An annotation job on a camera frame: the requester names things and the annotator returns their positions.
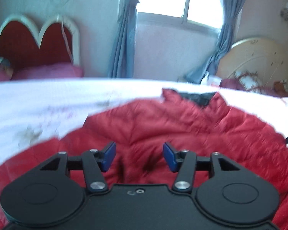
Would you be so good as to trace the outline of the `white floral cushion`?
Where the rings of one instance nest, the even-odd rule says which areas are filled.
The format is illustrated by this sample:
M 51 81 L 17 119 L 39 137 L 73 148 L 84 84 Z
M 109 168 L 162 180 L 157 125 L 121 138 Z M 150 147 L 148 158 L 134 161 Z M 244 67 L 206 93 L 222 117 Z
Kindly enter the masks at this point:
M 235 71 L 233 73 L 235 79 L 243 86 L 245 91 L 260 94 L 262 92 L 263 83 L 256 73 L 248 71 Z

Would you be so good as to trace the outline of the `left blue curtain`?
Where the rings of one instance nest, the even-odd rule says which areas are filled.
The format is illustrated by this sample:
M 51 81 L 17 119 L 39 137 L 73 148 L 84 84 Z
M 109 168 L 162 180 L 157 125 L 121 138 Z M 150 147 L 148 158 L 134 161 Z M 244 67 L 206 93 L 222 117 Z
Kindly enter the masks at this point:
M 139 0 L 123 0 L 118 34 L 112 48 L 110 78 L 132 78 L 134 75 L 138 3 Z

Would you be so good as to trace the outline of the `red patterned cushion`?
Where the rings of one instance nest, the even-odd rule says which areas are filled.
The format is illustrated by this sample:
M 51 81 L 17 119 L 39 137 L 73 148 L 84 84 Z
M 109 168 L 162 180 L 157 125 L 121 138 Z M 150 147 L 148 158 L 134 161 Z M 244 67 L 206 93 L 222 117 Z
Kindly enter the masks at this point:
M 273 89 L 279 97 L 288 97 L 287 80 L 275 81 Z

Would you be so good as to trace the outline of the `right blue curtain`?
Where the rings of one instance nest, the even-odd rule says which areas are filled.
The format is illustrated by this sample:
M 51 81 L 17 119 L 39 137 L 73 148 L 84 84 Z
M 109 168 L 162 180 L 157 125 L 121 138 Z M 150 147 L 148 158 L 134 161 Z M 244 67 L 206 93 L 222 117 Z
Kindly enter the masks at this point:
M 187 82 L 200 84 L 206 72 L 215 75 L 221 58 L 230 50 L 233 44 L 237 19 L 246 0 L 221 0 L 223 9 L 223 24 L 218 35 L 213 53 L 199 67 L 184 75 Z

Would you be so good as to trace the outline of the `cream round headboard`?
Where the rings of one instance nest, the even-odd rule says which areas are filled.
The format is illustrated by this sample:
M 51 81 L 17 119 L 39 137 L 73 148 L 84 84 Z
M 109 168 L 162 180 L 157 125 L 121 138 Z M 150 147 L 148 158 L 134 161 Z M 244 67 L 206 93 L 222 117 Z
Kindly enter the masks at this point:
M 263 83 L 260 94 L 279 97 L 273 84 L 288 78 L 288 53 L 284 46 L 271 39 L 241 40 L 220 60 L 216 76 L 221 78 L 220 87 L 245 91 L 235 79 L 235 71 L 256 73 Z

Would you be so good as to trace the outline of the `white floral bed sheet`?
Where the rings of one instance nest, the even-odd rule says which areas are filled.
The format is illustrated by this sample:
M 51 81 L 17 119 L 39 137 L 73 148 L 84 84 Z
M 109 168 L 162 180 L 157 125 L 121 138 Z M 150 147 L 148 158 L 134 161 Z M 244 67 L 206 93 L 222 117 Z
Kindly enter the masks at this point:
M 0 164 L 28 147 L 62 138 L 88 115 L 134 99 L 161 101 L 164 88 L 203 94 L 219 92 L 234 107 L 256 115 L 288 137 L 288 98 L 174 81 L 71 78 L 0 83 Z

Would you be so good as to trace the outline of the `blue pink pillow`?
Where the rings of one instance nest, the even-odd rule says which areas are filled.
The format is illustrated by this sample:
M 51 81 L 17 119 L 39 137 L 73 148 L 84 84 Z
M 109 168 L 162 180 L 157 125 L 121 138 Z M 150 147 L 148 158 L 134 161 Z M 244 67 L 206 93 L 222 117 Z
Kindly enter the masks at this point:
M 9 81 L 12 78 L 13 69 L 11 68 L 10 62 L 0 57 L 0 82 Z

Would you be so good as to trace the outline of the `window with white frame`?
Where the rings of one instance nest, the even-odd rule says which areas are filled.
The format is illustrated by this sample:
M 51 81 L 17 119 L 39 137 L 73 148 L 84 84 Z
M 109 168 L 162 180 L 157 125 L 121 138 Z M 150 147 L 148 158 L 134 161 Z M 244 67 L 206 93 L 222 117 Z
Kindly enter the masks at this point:
M 172 24 L 193 24 L 218 32 L 223 25 L 222 0 L 139 0 L 145 18 Z

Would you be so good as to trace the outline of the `red quilted puffer jacket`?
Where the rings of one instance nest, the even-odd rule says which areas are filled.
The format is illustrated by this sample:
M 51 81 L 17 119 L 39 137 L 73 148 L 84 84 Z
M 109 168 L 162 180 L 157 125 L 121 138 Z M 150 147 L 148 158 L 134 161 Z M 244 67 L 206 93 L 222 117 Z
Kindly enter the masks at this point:
M 109 184 L 166 183 L 170 174 L 162 156 L 169 142 L 178 150 L 200 156 L 219 152 L 275 186 L 281 196 L 273 223 L 288 229 L 288 147 L 283 135 L 215 94 L 207 106 L 199 106 L 177 92 L 163 90 L 163 102 L 135 100 L 87 117 L 62 139 L 36 144 L 0 165 L 2 189 L 57 152 L 80 155 L 116 143 L 116 157 L 105 176 Z M 7 220 L 0 206 L 0 229 Z

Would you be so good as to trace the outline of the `blue curtain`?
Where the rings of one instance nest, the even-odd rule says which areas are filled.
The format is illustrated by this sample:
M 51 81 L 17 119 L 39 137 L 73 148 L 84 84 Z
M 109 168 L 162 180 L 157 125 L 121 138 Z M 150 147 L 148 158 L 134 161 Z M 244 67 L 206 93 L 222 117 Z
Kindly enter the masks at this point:
M 221 0 L 223 9 L 223 24 L 218 35 L 213 53 L 199 67 L 184 75 L 187 82 L 200 84 L 206 72 L 215 75 L 221 58 L 230 50 L 233 44 L 237 19 L 246 0 Z
M 134 75 L 138 3 L 139 0 L 123 0 L 118 34 L 112 48 L 110 78 L 132 78 Z

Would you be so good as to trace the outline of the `red heart-shaped headboard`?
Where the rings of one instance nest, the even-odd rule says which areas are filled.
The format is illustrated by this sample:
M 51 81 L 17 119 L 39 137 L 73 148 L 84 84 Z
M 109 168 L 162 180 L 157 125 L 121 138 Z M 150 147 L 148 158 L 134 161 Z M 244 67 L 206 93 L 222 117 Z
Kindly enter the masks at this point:
M 0 57 L 10 62 L 13 73 L 62 62 L 81 67 L 79 29 L 63 15 L 40 29 L 25 15 L 10 15 L 0 27 Z

